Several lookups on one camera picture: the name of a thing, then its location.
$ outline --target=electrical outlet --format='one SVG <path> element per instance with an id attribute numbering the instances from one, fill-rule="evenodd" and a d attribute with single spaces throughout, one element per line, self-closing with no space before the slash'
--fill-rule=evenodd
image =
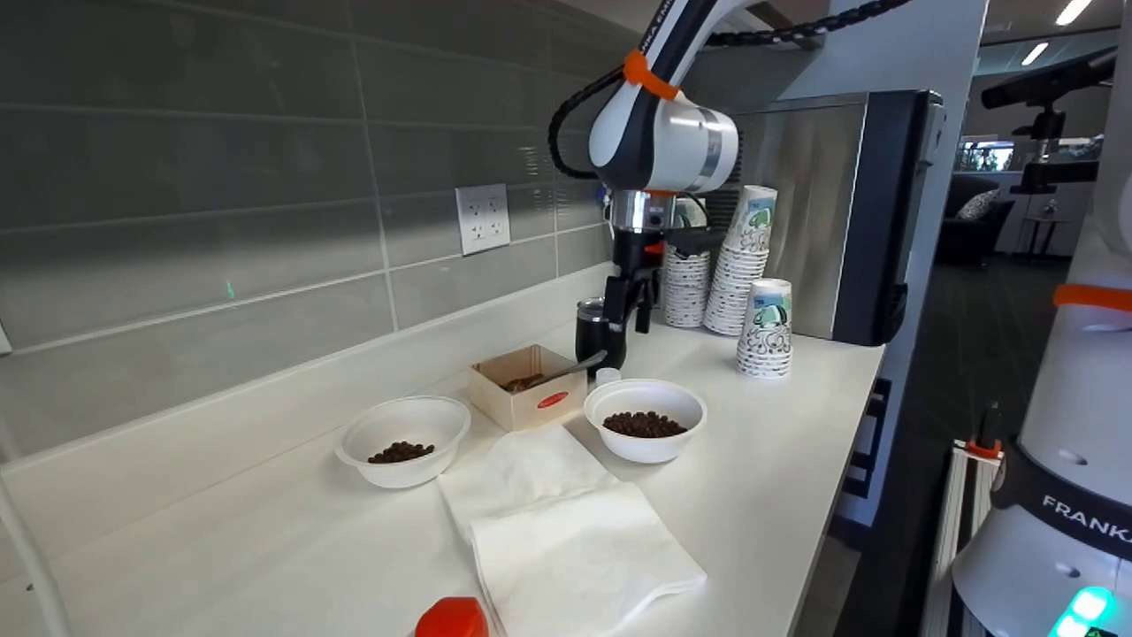
<path id="1" fill-rule="evenodd" d="M 455 187 L 465 255 L 511 242 L 505 185 Z"/>

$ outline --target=white napkin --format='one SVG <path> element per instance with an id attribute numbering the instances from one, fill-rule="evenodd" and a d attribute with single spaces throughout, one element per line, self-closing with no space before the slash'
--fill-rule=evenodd
<path id="1" fill-rule="evenodd" d="M 649 500 L 561 426 L 500 438 L 442 491 L 511 637 L 617 633 L 706 580 Z"/>

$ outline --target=white bowl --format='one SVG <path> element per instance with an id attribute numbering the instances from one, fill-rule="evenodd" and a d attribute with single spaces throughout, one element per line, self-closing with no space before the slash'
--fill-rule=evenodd
<path id="1" fill-rule="evenodd" d="M 415 489 L 445 469 L 469 426 L 469 412 L 461 398 L 387 398 L 359 412 L 337 456 L 380 489 Z M 368 462 L 368 456 L 393 442 L 433 444 L 433 452 L 401 462 Z"/>
<path id="2" fill-rule="evenodd" d="M 655 409 L 682 423 L 682 431 L 665 438 L 640 438 L 606 426 L 606 417 L 627 409 Z M 600 442 L 629 462 L 668 462 L 706 423 L 706 402 L 696 393 L 660 377 L 606 383 L 586 397 L 583 412 L 598 426 Z"/>

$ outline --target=gray tile backsplash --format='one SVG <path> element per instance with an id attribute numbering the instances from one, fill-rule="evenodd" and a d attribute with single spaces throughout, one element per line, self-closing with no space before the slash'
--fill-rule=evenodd
<path id="1" fill-rule="evenodd" d="M 534 0 L 8 4 L 4 438 L 36 452 L 606 260 L 598 185 L 548 163 L 545 124 L 629 44 Z M 511 247 L 461 255 L 466 185 L 505 185 Z"/>

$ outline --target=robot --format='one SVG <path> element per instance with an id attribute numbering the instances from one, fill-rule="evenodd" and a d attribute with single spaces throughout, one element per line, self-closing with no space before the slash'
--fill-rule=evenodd
<path id="1" fill-rule="evenodd" d="M 649 327 L 651 271 L 668 199 L 716 189 L 736 165 L 739 129 L 679 93 L 711 27 L 751 0 L 665 0 L 638 53 L 578 97 L 617 86 L 591 126 L 594 174 L 612 187 L 617 271 L 606 325 Z M 901 0 L 879 0 L 808 23 L 804 35 L 863 21 Z M 1072 283 L 1034 390 L 1024 435 L 1007 442 L 994 514 L 956 557 L 967 609 L 1000 637 L 1132 637 L 1132 5 L 1117 44 L 1116 101 L 1096 179 L 1096 239 L 1079 247 Z"/>

